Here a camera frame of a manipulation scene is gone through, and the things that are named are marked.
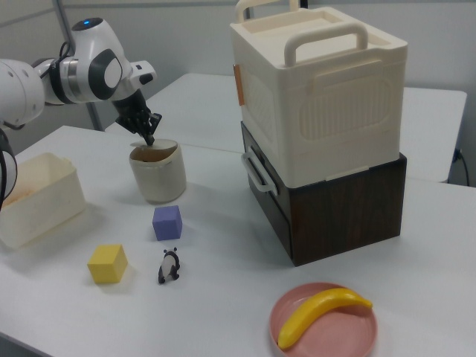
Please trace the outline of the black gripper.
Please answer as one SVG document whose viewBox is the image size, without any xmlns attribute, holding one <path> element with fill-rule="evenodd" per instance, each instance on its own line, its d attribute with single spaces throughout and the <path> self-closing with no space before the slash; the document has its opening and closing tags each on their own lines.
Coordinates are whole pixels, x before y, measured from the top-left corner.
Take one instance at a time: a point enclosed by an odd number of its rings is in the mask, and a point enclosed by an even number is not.
<svg viewBox="0 0 476 357">
<path fill-rule="evenodd" d="M 116 123 L 131 133 L 140 133 L 147 146 L 152 146 L 162 115 L 150 112 L 142 92 L 136 91 L 125 99 L 113 100 L 112 104 L 118 112 Z"/>
</svg>

